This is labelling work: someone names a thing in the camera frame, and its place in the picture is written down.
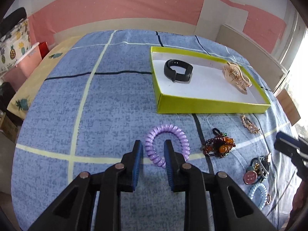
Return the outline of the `beige headboard panel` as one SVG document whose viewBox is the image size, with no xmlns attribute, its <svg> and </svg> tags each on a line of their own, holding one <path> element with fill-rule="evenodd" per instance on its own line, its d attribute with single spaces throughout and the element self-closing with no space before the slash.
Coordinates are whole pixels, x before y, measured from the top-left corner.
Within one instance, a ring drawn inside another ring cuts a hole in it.
<svg viewBox="0 0 308 231">
<path fill-rule="evenodd" d="M 275 91 L 285 77 L 287 70 L 246 34 L 239 32 L 227 24 L 222 24 L 216 36 L 221 43 L 242 55 L 255 71 L 264 79 L 271 91 Z"/>
</svg>

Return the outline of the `wooden board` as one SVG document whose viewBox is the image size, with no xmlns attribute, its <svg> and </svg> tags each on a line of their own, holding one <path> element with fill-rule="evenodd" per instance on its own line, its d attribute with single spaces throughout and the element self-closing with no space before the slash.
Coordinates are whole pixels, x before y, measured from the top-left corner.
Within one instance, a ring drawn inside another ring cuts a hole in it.
<svg viewBox="0 0 308 231">
<path fill-rule="evenodd" d="M 301 116 L 296 108 L 295 103 L 289 96 L 289 93 L 286 91 L 286 89 L 282 89 L 276 98 L 282 106 L 282 109 L 289 119 L 291 125 L 294 126 L 301 119 Z"/>
</svg>

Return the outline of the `black bag on top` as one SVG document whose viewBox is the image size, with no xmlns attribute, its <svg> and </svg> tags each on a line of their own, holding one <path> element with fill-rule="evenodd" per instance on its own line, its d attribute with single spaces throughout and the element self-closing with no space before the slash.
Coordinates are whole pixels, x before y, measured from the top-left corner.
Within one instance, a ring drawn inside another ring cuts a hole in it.
<svg viewBox="0 0 308 231">
<path fill-rule="evenodd" d="M 24 7 L 21 7 L 1 21 L 0 30 L 1 38 L 5 36 L 8 31 L 12 30 L 17 24 L 27 18 L 27 13 Z"/>
</svg>

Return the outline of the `cardboard box with bottles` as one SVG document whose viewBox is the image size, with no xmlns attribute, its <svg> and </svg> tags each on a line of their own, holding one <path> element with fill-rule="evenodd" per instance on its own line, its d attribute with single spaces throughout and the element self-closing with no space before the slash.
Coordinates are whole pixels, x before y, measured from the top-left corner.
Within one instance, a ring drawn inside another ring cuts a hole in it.
<svg viewBox="0 0 308 231">
<path fill-rule="evenodd" d="M 1 114 L 1 132 L 13 143 L 17 140 L 18 127 L 9 119 L 6 113 Z"/>
</svg>

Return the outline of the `black fitness band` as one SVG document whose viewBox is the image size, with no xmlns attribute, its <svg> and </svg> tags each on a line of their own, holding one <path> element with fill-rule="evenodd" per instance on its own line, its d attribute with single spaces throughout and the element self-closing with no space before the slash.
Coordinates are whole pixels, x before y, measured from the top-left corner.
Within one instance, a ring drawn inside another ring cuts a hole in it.
<svg viewBox="0 0 308 231">
<path fill-rule="evenodd" d="M 170 59 L 165 62 L 163 71 L 172 82 L 188 83 L 192 77 L 193 66 L 182 60 Z"/>
</svg>

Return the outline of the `amber bead bracelet cluster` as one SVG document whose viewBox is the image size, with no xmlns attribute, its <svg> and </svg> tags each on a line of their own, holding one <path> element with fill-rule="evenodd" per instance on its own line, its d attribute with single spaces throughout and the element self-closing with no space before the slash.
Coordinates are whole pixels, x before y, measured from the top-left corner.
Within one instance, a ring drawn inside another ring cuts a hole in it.
<svg viewBox="0 0 308 231">
<path fill-rule="evenodd" d="M 212 131 L 215 136 L 205 141 L 202 152 L 208 157 L 224 158 L 236 147 L 235 141 L 218 128 L 213 128 Z"/>
</svg>

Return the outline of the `black suitcase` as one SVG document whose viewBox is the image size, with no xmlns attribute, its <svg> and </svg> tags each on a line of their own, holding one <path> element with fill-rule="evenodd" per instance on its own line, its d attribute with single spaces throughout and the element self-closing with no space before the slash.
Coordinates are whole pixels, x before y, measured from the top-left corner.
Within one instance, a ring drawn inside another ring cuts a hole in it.
<svg viewBox="0 0 308 231">
<path fill-rule="evenodd" d="M 14 88 L 9 82 L 3 82 L 0 86 L 0 110 L 7 111 L 8 104 L 16 94 Z"/>
</svg>

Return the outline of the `pineapple print storage bag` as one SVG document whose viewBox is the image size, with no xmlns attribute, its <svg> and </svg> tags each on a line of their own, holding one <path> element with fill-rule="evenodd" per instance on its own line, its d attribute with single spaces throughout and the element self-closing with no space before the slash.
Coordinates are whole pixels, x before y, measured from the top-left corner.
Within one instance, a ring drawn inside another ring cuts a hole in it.
<svg viewBox="0 0 308 231">
<path fill-rule="evenodd" d="M 1 38 L 1 74 L 15 66 L 30 48 L 29 20 L 25 19 Z"/>
</svg>

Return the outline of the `yellow-green cardboard box tray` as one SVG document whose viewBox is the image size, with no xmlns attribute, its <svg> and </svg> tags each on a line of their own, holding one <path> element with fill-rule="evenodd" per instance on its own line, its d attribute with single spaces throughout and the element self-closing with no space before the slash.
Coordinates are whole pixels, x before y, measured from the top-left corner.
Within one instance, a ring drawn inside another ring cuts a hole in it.
<svg viewBox="0 0 308 231">
<path fill-rule="evenodd" d="M 164 74 L 167 60 L 192 65 L 188 82 L 172 81 Z M 153 46 L 150 49 L 151 73 L 159 114 L 264 113 L 270 101 L 260 85 L 244 68 L 252 85 L 242 93 L 229 83 L 223 68 L 227 61 L 193 51 Z"/>
</svg>

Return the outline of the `beige hair claw clip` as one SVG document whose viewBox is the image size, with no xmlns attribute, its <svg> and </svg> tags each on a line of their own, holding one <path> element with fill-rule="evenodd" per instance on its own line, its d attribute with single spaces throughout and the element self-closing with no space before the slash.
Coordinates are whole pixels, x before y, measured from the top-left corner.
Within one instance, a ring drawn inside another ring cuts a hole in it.
<svg viewBox="0 0 308 231">
<path fill-rule="evenodd" d="M 240 66 L 227 62 L 222 70 L 225 80 L 239 90 L 242 94 L 247 94 L 247 89 L 252 86 L 250 78 L 242 73 Z"/>
</svg>

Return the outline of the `round red H badge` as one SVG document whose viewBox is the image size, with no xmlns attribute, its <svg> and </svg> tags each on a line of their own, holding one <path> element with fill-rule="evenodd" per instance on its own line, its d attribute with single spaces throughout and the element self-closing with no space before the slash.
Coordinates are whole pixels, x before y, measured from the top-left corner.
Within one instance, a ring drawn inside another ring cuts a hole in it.
<svg viewBox="0 0 308 231">
<path fill-rule="evenodd" d="M 257 182 L 258 174 L 255 171 L 247 171 L 244 174 L 243 181 L 246 185 L 252 185 Z"/>
</svg>

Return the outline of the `red paper bag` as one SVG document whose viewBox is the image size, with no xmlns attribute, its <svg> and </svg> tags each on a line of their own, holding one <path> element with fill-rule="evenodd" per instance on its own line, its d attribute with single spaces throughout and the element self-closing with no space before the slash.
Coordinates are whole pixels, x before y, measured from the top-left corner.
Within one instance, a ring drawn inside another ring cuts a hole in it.
<svg viewBox="0 0 308 231">
<path fill-rule="evenodd" d="M 39 50 L 40 50 L 40 54 L 41 54 L 42 59 L 44 59 L 50 51 L 46 42 L 39 43 Z"/>
</svg>

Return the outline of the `blue checked bed sheet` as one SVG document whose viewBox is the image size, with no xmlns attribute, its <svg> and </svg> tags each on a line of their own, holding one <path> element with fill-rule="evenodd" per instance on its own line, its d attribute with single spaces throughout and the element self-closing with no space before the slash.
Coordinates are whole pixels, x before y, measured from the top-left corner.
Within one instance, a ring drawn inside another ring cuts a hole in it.
<svg viewBox="0 0 308 231">
<path fill-rule="evenodd" d="M 238 114 L 159 115 L 150 73 L 150 48 L 164 46 L 221 57 L 243 66 L 269 98 L 270 108 L 248 118 L 260 128 L 251 134 Z M 264 181 L 271 202 L 263 213 L 281 228 L 300 184 L 291 160 L 274 149 L 278 131 L 296 135 L 277 99 L 249 62 L 236 51 L 196 36 L 156 31 L 94 32 L 82 37 L 48 75 L 30 106 L 18 137 L 12 175 L 14 211 L 27 230 L 80 173 L 106 170 L 144 140 L 151 128 L 173 124 L 187 135 L 189 161 L 200 170 L 224 171 L 242 188 L 251 160 L 271 153 Z M 208 157 L 202 145 L 218 128 L 236 147 L 224 158 Z"/>
</svg>

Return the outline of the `pink plastic storage box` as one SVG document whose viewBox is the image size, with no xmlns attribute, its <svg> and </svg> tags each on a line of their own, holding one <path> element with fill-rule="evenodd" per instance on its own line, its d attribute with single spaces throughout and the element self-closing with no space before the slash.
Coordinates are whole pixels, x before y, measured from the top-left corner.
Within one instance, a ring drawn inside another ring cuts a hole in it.
<svg viewBox="0 0 308 231">
<path fill-rule="evenodd" d="M 17 92 L 23 83 L 30 77 L 33 71 L 42 61 L 39 42 L 35 43 L 9 71 L 1 76 L 3 82 L 9 82 Z"/>
</svg>

